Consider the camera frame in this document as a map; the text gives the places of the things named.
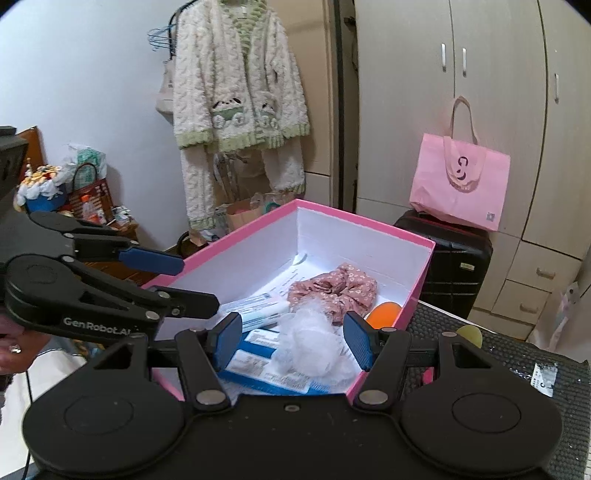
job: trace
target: table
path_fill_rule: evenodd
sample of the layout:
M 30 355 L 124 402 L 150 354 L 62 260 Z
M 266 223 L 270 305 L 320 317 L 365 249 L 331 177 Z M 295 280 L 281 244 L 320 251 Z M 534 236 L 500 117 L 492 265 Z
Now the table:
M 429 304 L 419 302 L 407 331 L 422 338 L 435 338 L 441 332 L 455 332 L 467 322 Z M 503 363 L 513 373 L 528 382 L 534 365 L 556 365 L 558 373 L 554 384 L 553 400 L 563 418 L 563 434 L 554 453 L 549 473 L 557 480 L 587 480 L 591 478 L 589 463 L 589 426 L 591 417 L 591 383 L 589 364 L 538 349 L 531 343 L 511 337 L 482 331 L 482 349 Z M 424 368 L 411 368 L 404 392 L 421 385 Z

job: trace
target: yellow object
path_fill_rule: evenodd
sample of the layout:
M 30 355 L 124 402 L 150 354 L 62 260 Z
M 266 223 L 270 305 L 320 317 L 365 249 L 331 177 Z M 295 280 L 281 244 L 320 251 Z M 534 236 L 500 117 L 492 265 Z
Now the yellow object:
M 458 328 L 456 333 L 461 337 L 464 337 L 470 343 L 476 345 L 478 348 L 482 348 L 482 332 L 476 325 L 464 325 L 463 327 Z

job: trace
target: wooden cabinet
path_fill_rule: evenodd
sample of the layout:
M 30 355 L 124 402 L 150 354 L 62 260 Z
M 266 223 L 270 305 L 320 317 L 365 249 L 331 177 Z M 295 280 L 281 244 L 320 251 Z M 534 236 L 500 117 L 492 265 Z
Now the wooden cabinet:
M 470 315 L 468 315 L 468 321 L 474 322 L 493 332 L 502 333 L 503 335 L 508 335 L 519 340 L 525 340 L 533 330 L 533 326 L 529 323 L 513 322 L 512 320 L 491 315 L 482 310 L 472 310 Z
M 536 0 L 450 0 L 456 96 L 472 105 L 480 143 L 511 156 L 499 231 L 525 227 L 544 137 L 544 37 Z M 472 141 L 468 111 L 458 108 L 454 137 Z
M 524 240 L 583 259 L 591 240 L 591 26 L 566 1 L 540 0 L 548 113 Z
M 575 258 L 520 242 L 507 278 L 553 292 L 570 284 L 577 276 L 580 266 L 581 262 Z
M 482 310 L 492 310 L 496 299 L 503 288 L 507 272 L 519 245 L 519 239 L 504 233 L 492 233 L 492 258 L 486 277 L 474 306 Z
M 454 82 L 449 3 L 358 0 L 355 8 L 358 198 L 405 206 L 423 134 L 441 135 L 449 124 Z
M 550 294 L 506 280 L 492 313 L 535 325 Z
M 523 338 L 591 244 L 591 25 L 566 0 L 355 5 L 358 213 L 392 224 L 406 210 L 423 133 L 443 135 L 465 96 L 480 143 L 511 156 L 475 308 Z M 471 141 L 465 108 L 454 137 Z

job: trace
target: cable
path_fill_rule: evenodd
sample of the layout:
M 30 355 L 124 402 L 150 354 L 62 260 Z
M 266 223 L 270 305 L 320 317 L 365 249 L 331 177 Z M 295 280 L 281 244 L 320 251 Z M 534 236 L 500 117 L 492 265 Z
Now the cable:
M 29 377 L 29 370 L 25 371 L 25 377 L 27 379 L 27 390 L 29 392 L 29 401 L 33 403 L 33 392 L 31 391 L 31 378 Z M 22 473 L 21 480 L 26 480 L 29 473 L 29 462 L 31 461 L 31 452 L 27 453 L 27 462 L 25 463 L 25 470 Z

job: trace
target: white wall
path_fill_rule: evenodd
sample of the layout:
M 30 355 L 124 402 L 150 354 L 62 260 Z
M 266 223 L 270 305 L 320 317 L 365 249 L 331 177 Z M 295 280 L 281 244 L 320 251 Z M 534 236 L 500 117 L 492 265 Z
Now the white wall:
M 183 0 L 21 0 L 0 20 L 0 125 L 38 125 L 48 163 L 68 142 L 106 153 L 116 203 L 143 244 L 187 229 L 172 126 L 155 109 L 167 52 L 148 30 Z

